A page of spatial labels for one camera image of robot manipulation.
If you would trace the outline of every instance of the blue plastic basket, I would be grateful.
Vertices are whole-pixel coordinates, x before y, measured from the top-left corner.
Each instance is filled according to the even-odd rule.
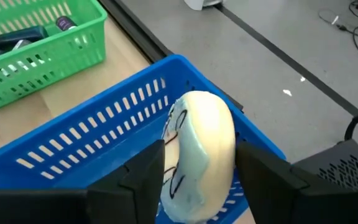
[[[86,187],[160,139],[170,105],[190,90],[219,95],[238,139],[283,153],[187,59],[172,55],[0,148],[0,189]],[[210,223],[232,223],[247,207],[234,175]],[[162,212],[157,223],[170,223]]]

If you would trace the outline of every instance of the green plastic basket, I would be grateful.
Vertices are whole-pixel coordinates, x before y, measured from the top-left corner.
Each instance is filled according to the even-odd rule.
[[[60,16],[78,27],[61,31]],[[0,107],[103,61],[106,18],[97,0],[0,0],[0,34],[36,25],[49,34],[0,55]]]

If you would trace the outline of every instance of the white plush toy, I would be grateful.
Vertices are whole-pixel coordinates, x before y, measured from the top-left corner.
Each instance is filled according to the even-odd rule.
[[[236,138],[229,108],[212,93],[185,93],[171,107],[163,139],[165,213],[182,223],[214,217],[233,178]]]

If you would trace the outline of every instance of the gray floor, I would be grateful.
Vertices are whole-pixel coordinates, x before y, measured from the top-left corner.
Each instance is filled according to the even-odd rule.
[[[225,7],[358,107],[358,51],[350,34],[324,23],[320,9],[358,25],[346,0],[227,0]],[[321,12],[333,19],[329,12]]]

